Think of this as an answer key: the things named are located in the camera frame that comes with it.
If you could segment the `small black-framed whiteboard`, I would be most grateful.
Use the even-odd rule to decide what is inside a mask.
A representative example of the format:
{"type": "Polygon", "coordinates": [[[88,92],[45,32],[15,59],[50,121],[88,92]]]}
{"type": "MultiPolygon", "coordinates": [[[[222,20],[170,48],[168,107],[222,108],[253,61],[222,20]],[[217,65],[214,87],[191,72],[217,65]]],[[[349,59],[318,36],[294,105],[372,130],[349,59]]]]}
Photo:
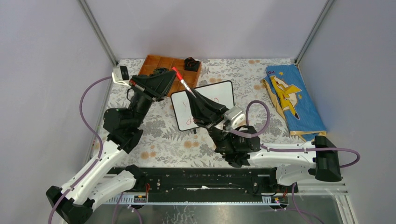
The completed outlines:
{"type": "MultiPolygon", "coordinates": [[[[225,105],[228,109],[235,105],[233,84],[229,80],[197,87],[195,90],[210,100],[225,105]]],[[[170,98],[178,129],[180,131],[189,131],[197,128],[198,126],[193,122],[193,116],[191,114],[186,92],[184,90],[174,92],[171,94],[170,98]]]]}

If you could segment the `red marker cap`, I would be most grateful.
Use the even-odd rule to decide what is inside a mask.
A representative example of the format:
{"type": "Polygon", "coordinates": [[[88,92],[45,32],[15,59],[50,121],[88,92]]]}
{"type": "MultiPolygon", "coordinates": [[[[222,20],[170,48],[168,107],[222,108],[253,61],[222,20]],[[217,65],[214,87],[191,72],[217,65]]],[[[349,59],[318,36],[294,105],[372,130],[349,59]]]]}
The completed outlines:
{"type": "Polygon", "coordinates": [[[182,81],[183,80],[183,76],[181,75],[180,71],[176,67],[172,67],[171,69],[173,71],[175,71],[176,77],[178,78],[178,80],[182,81]]]}

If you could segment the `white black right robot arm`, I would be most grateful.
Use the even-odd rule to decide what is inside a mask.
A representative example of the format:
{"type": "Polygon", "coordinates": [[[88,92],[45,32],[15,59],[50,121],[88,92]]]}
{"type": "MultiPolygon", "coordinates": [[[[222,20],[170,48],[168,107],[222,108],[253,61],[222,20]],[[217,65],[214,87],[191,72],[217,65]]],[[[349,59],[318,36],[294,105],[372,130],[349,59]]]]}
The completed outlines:
{"type": "Polygon", "coordinates": [[[323,147],[317,136],[313,142],[299,144],[270,144],[262,146],[253,126],[243,124],[243,110],[227,108],[203,96],[195,89],[186,91],[193,121],[207,130],[216,148],[215,152],[234,168],[258,166],[270,168],[275,175],[268,179],[269,189],[280,192],[295,182],[314,178],[323,182],[341,181],[338,153],[323,147]]]}

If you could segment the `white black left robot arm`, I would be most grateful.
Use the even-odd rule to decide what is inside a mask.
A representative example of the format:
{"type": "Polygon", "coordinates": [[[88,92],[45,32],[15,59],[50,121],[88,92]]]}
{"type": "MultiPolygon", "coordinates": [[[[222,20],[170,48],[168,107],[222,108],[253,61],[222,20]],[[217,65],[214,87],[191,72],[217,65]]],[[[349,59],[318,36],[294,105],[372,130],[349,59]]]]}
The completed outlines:
{"type": "Polygon", "coordinates": [[[103,128],[108,132],[106,140],[99,140],[99,150],[62,186],[51,186],[46,196],[51,204],[48,223],[58,214],[69,224],[83,224],[92,213],[111,197],[131,189],[144,188],[144,174],[136,165],[130,165],[111,180],[100,180],[139,143],[143,123],[151,105],[162,101],[180,74],[169,70],[161,74],[129,76],[127,71],[116,69],[110,79],[115,84],[126,85],[134,94],[127,108],[110,108],[104,112],[103,128]]]}

